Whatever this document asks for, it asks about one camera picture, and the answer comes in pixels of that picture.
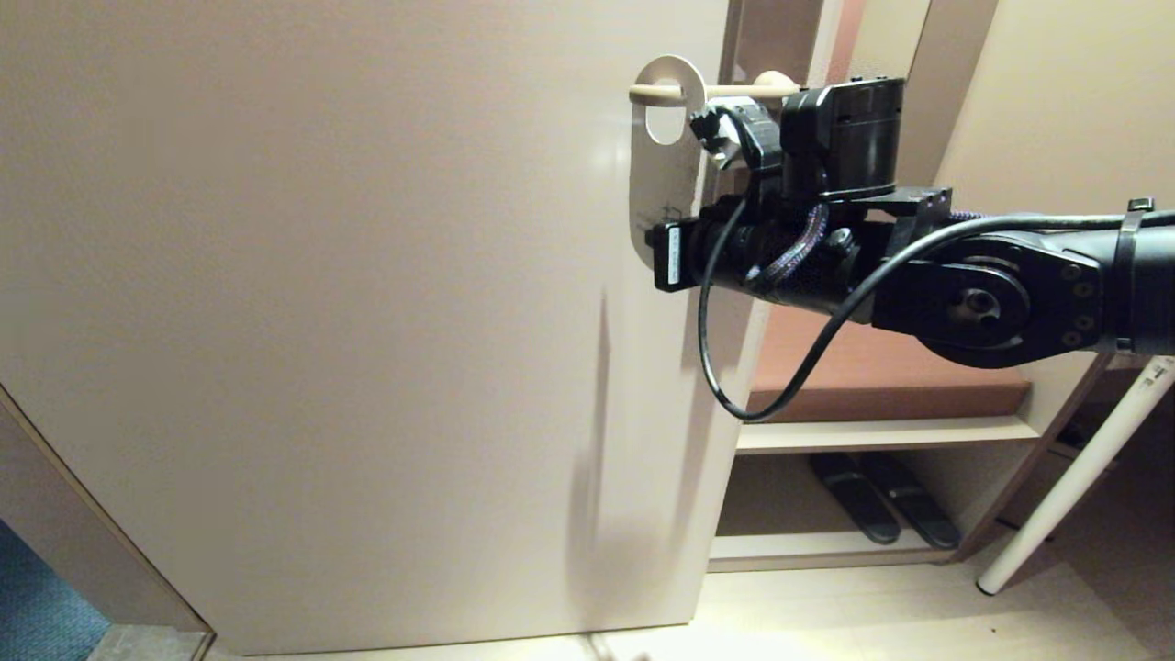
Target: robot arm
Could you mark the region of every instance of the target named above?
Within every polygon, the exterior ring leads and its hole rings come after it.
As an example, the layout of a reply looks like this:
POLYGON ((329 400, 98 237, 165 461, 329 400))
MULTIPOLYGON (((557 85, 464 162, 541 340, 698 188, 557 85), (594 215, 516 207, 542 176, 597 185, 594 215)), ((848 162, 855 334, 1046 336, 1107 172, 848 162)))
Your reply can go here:
POLYGON ((778 121, 727 99, 691 127, 723 167, 751 174, 741 196, 645 236, 657 288, 711 284, 830 315, 778 412, 845 321, 918 338, 962 365, 1008 367, 1069 351, 1175 353, 1175 213, 1133 200, 1124 215, 982 217, 951 210, 949 188, 894 183, 901 79, 788 96, 778 121), (877 213, 892 216, 877 220, 877 213))

